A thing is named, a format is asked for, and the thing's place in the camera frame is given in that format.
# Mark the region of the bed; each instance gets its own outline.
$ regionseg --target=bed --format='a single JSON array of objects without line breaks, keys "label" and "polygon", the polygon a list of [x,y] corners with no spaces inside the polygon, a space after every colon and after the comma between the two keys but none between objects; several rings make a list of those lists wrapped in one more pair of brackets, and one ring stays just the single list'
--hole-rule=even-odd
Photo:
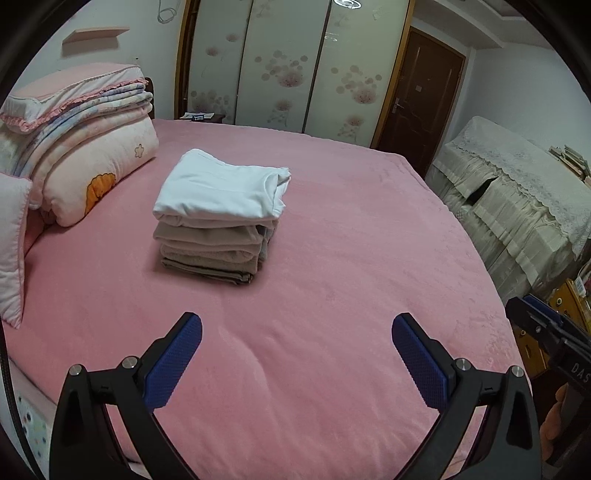
[{"label": "bed", "polygon": [[[203,342],[157,417],[200,478],[392,479],[437,416],[392,345],[397,314],[478,368],[522,365],[470,238],[404,158],[270,129],[154,125],[157,157],[26,256],[9,354],[51,401],[72,364],[111,368],[192,311]],[[291,170],[269,259],[248,286],[160,264],[152,206],[191,148]]]}]

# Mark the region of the blue gripper pad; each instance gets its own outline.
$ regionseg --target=blue gripper pad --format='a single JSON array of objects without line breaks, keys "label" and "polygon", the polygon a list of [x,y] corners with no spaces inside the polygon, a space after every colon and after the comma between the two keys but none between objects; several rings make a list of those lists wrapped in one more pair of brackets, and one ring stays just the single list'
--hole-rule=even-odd
[{"label": "blue gripper pad", "polygon": [[543,315],[546,315],[550,320],[553,320],[558,325],[563,324],[560,313],[558,313],[556,310],[554,310],[552,307],[550,307],[550,305],[545,304],[540,299],[534,297],[533,295],[526,295],[525,297],[523,297],[523,301],[526,302],[531,307],[538,310]]},{"label": "blue gripper pad", "polygon": [[185,313],[164,339],[156,340],[148,349],[146,361],[149,364],[154,359],[144,377],[144,403],[149,411],[167,404],[197,351],[202,334],[201,319],[194,313]]},{"label": "blue gripper pad", "polygon": [[452,357],[409,313],[394,319],[392,341],[427,407],[443,412],[455,388]]}]

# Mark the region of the door handle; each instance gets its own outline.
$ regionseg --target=door handle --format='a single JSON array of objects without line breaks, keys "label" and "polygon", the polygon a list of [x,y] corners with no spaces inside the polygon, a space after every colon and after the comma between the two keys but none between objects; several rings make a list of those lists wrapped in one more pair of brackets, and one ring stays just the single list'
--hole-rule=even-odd
[{"label": "door handle", "polygon": [[396,113],[396,110],[399,108],[401,110],[404,110],[404,107],[400,105],[400,97],[396,98],[396,101],[394,102],[394,107],[392,108],[392,113]]}]

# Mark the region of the door frame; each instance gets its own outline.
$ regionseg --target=door frame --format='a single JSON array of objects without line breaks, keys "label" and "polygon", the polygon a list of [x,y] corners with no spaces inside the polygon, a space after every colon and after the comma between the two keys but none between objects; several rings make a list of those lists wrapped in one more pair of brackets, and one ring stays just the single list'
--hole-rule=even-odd
[{"label": "door frame", "polygon": [[185,100],[189,98],[189,70],[191,66],[191,50],[195,36],[195,26],[201,0],[187,0],[178,37],[177,71],[174,81],[174,119],[185,113]]},{"label": "door frame", "polygon": [[441,144],[441,139],[443,138],[443,135],[445,134],[445,132],[447,130],[447,127],[448,127],[449,122],[452,117],[452,112],[457,104],[457,96],[458,96],[458,93],[460,92],[460,87],[464,81],[464,73],[465,73],[465,69],[466,69],[467,57],[463,53],[457,51],[455,48],[449,46],[445,42],[442,42],[438,38],[435,38],[432,35],[429,35],[428,33],[425,33],[424,31],[419,30],[418,28],[412,27],[409,25],[408,33],[407,33],[407,36],[406,36],[406,39],[404,42],[404,54],[400,56],[401,61],[400,61],[400,65],[398,65],[398,71],[396,72],[396,78],[394,78],[394,72],[392,72],[392,79],[390,80],[390,85],[388,85],[388,93],[386,94],[386,100],[384,100],[384,108],[382,108],[382,113],[380,114],[380,117],[379,117],[378,126],[376,127],[376,131],[375,131],[374,139],[371,144],[371,148],[378,148],[379,141],[382,137],[382,133],[384,132],[384,127],[386,126],[386,120],[388,119],[390,112],[392,111],[392,106],[394,104],[394,96],[396,93],[396,89],[398,88],[398,82],[400,81],[400,73],[402,72],[402,65],[404,65],[404,60],[406,60],[406,55],[407,55],[407,51],[408,51],[408,40],[410,38],[411,32],[416,33],[417,35],[421,35],[422,37],[436,43],[437,45],[445,48],[446,50],[452,52],[454,55],[457,55],[458,57],[460,57],[462,59],[462,66],[460,67],[460,72],[457,77],[456,87],[454,88],[454,92],[453,92],[453,99],[452,99],[452,102],[449,106],[449,109],[447,110],[446,119],[445,119],[445,123],[443,125],[443,129],[441,131],[441,135],[439,135],[439,138],[437,139],[437,146],[438,146],[437,148],[439,148],[439,145]]},{"label": "door frame", "polygon": [[374,150],[378,148],[379,141],[382,138],[382,133],[384,132],[384,127],[386,126],[386,120],[388,119],[388,115],[390,115],[390,112],[392,111],[392,105],[394,104],[394,93],[398,87],[398,81],[400,80],[400,71],[402,70],[402,65],[404,64],[404,57],[406,57],[408,38],[410,36],[411,29],[414,28],[411,27],[411,22],[413,21],[415,3],[416,0],[410,0],[408,2],[407,15],[404,19],[404,27],[402,28],[400,45],[398,46],[396,59],[394,60],[394,68],[392,69],[392,75],[390,75],[388,89],[386,90],[386,95],[384,96],[382,111],[379,113],[378,123],[374,131],[374,138],[372,139],[370,145],[370,148],[373,148]]}]

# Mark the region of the orange cartoon character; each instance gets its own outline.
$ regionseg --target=orange cartoon character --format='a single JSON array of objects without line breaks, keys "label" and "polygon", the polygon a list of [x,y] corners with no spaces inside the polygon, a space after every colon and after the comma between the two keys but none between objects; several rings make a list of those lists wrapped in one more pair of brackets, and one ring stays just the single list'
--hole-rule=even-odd
[{"label": "orange cartoon character", "polygon": [[93,178],[86,188],[86,210],[84,215],[88,215],[98,201],[103,198],[117,183],[115,174],[105,173]]}]

